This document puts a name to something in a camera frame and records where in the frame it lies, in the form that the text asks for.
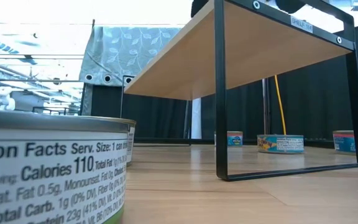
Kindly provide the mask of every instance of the white figurine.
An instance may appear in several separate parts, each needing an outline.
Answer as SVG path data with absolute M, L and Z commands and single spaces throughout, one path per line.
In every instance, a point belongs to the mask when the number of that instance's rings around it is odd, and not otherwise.
M 15 110 L 15 100 L 11 98 L 12 88 L 8 86 L 0 87 L 0 110 Z

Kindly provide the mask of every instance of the gray patterned curtain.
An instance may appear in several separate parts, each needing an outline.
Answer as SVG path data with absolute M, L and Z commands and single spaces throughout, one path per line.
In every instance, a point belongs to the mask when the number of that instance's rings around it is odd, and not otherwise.
M 180 29 L 95 26 L 86 46 L 80 81 L 121 86 L 123 75 L 139 74 Z

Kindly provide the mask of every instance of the colorful label can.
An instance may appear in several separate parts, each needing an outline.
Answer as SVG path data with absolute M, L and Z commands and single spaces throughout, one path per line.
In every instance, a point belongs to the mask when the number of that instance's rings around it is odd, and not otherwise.
M 356 153 L 353 131 L 334 131 L 333 136 L 336 152 L 345 154 Z
M 228 131 L 227 132 L 227 146 L 229 147 L 241 147 L 242 146 L 242 131 Z
M 303 136 L 298 135 L 258 135 L 259 152 L 299 154 L 303 153 Z

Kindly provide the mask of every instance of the shelf top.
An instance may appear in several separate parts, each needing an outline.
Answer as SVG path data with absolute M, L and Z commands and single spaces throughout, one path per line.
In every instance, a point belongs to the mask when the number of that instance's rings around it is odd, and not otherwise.
M 226 1 L 227 89 L 322 62 L 353 43 L 284 12 L 252 1 Z M 125 93 L 194 100 L 215 92 L 214 1 L 182 28 L 125 88 Z

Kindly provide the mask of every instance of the nutrition facts label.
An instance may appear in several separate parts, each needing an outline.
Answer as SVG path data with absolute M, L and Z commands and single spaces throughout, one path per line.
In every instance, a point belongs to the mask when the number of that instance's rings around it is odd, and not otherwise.
M 0 139 L 0 224 L 95 224 L 120 211 L 127 134 L 65 134 Z
M 277 138 L 279 151 L 303 151 L 303 138 Z

